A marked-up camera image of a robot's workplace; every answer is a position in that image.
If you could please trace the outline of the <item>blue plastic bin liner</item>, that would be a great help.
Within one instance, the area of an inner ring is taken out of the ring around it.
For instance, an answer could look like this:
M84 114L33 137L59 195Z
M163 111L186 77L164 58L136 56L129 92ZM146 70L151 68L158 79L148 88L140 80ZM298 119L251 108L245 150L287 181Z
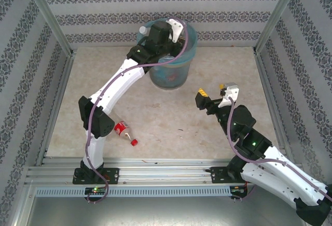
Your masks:
M151 33L159 38L163 27L169 32L167 40L155 42ZM162 18L140 27L137 44L154 53L153 61L156 64L179 65L195 56L197 32L190 24L178 18Z

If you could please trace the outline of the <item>grey translucent plastic bin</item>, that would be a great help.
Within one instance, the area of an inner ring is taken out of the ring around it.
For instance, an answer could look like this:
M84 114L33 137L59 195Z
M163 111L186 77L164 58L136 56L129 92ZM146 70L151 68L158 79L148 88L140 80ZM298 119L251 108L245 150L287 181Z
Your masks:
M182 45L182 54L175 60L172 56L161 58L159 65L151 67L149 75L151 81L159 88L172 90L182 86L189 73L189 68L196 55L198 36L195 29L187 24L187 32L182 32L187 37L187 44Z

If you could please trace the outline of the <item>short cola bottle red cap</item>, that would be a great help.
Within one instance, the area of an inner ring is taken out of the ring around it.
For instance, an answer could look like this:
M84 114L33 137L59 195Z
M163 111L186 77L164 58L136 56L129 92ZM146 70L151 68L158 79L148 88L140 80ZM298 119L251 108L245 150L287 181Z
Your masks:
M138 144L137 139L133 136L131 128L124 121L119 121L115 125L114 131L119 137L128 140L132 146Z

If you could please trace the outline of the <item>grey metal front panel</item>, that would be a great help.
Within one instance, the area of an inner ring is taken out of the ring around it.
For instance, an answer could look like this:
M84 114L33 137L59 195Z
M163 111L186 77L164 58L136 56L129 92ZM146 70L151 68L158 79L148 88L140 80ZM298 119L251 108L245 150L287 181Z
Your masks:
M284 201L255 188L243 200L226 196L110 197L92 205L82 196L23 189L10 226L308 226Z

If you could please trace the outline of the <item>left small circuit board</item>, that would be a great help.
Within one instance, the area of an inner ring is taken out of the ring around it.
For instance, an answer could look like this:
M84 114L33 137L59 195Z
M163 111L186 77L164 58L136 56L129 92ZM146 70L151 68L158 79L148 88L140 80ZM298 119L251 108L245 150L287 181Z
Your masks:
M85 195L104 195L105 192L106 188L104 187L85 188Z

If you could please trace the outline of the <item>right aluminium side rail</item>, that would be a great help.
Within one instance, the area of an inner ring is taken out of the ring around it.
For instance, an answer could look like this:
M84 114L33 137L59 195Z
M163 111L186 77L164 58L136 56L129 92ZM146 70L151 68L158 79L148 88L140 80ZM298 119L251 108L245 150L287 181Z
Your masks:
M278 141L278 146L279 146L281 152L284 153L286 155L286 157L288 157L289 160L294 162L294 158L293 158L291 149L288 144L286 133L283 128L283 124L282 124L282 121L281 121L281 118L280 118L280 115L278 112L277 105L274 100L273 92L272 92L264 65L262 63L260 56L256 52L254 52L254 58L255 58L255 62L256 62L259 76L261 79L262 87L263 87L263 90L265 93L265 97L267 100L271 120L272 120L272 123L274 126L276 138Z

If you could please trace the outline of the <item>aluminium side rail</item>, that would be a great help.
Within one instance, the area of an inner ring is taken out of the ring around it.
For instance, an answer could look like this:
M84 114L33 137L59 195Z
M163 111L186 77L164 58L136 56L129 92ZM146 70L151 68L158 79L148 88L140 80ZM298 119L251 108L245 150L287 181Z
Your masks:
M289 160L294 162L294 158L293 158L291 149L288 144L286 133L283 128L283 124L282 124L282 121L281 121L281 118L280 118L280 115L278 112L277 105L274 100L273 92L272 92L264 65L262 63L260 56L256 52L254 52L254 58L255 58L255 62L256 62L259 76L261 79L262 87L263 87L263 90L265 93L265 97L267 100L271 120L272 120L272 123L274 126L276 138L278 141L278 146L279 146L281 152L284 153L286 155L286 157L288 157Z
M77 50L74 50L67 58L65 65L62 69L62 75L59 80L59 85L57 88L56 96L54 97L54 101L52 103L52 108L49 114L49 118L47 121L47 125L45 131L43 132L43 136L41 139L40 148L37 153L37 158L35 160L35 166L41 166L45 154L48 151L49 144L52 138L52 134L54 131L54 127L56 125L57 117L60 111L61 103L64 97L65 89L70 77L70 73L72 70L73 62L76 56Z

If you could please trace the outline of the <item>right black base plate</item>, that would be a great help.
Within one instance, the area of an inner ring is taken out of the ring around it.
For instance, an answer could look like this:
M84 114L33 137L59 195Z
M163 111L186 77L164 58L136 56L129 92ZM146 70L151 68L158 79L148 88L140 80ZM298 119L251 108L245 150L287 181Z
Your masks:
M227 167L215 166L210 168L212 183L245 183L239 172Z

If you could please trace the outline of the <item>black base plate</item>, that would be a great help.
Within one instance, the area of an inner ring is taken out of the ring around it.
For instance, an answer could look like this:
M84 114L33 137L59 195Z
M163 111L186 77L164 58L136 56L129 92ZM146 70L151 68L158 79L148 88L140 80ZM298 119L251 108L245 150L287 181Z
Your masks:
M227 167L215 166L210 168L212 183L245 183L239 172Z
M116 185L118 183L118 168L103 168L98 169L98 172L109 185ZM105 181L92 169L88 168L87 170L84 170L83 168L76 168L72 183L74 185L102 185L105 184Z

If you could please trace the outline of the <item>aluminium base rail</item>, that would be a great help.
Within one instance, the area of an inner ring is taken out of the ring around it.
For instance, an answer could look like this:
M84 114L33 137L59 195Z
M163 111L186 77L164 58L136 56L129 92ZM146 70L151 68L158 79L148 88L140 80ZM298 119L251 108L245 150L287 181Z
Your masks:
M81 158L45 157L39 166L30 166L24 185L71 186ZM212 166L227 166L229 159L126 159L105 158L104 166L118 168L118 186L211 185Z

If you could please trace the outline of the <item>right aluminium frame post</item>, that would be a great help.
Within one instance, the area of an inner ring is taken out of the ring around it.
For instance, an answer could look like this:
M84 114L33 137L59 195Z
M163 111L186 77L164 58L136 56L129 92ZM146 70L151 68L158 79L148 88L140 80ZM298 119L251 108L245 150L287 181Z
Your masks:
M262 51L262 48L266 44L268 38L272 34L272 31L279 21L281 15L283 14L288 2L290 0L278 0L274 10L271 13L270 18L267 21L267 24L265 25L255 47L254 47L254 53L258 54L259 52Z

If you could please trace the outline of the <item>aluminium frame post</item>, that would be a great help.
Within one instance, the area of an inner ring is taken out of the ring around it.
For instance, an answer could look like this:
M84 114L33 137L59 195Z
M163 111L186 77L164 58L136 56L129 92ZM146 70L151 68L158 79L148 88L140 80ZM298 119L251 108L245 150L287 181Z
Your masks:
M254 53L258 54L259 52L262 51L262 48L266 44L268 38L272 34L272 31L279 21L281 15L283 14L288 2L290 0L278 0L274 10L271 13L270 18L267 21L267 24L265 25L255 47L254 47Z
M73 49L70 46L65 34L63 33L55 15L53 14L50 6L46 0L34 0L36 5L39 8L39 11L42 13L44 19L50 26L52 32L54 33L57 41L59 42L62 50L66 53L67 56L72 56Z

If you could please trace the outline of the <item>left aluminium side rail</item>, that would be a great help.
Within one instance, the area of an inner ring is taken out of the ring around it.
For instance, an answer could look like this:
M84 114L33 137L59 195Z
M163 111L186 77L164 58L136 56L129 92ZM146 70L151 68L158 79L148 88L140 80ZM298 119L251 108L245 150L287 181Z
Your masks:
M73 62L76 56L77 50L74 50L67 58L65 65L62 69L62 75L59 80L59 85L57 88L56 96L54 97L54 101L52 103L52 108L49 114L49 118L47 121L47 125L45 131L43 132L43 136L41 139L40 148L37 153L37 158L35 160L35 166L41 166L45 154L48 151L49 144L52 138L52 134L54 131L54 127L56 125L57 117L60 111L61 103L64 97L65 89L70 77L70 73L72 70Z

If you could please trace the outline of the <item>left aluminium frame post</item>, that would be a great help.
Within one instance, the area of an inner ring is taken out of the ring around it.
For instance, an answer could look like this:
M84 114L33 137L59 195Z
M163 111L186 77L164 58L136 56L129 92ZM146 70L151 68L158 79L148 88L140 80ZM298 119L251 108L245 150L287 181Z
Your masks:
M52 32L54 33L57 41L59 42L62 50L66 53L67 56L72 56L73 49L70 46L65 34L63 33L55 15L53 14L50 6L46 0L34 0L36 5L39 8L39 11L42 13L44 19L50 26Z

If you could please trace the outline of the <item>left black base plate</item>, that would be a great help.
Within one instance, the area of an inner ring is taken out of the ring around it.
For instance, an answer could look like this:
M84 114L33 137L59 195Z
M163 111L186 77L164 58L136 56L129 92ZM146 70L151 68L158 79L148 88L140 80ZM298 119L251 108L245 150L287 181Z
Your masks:
M118 183L118 168L103 168L98 169L98 172L109 185L116 185ZM92 169L88 168L87 170L84 170L83 168L76 168L72 183L74 185L102 185L105 184L105 181Z

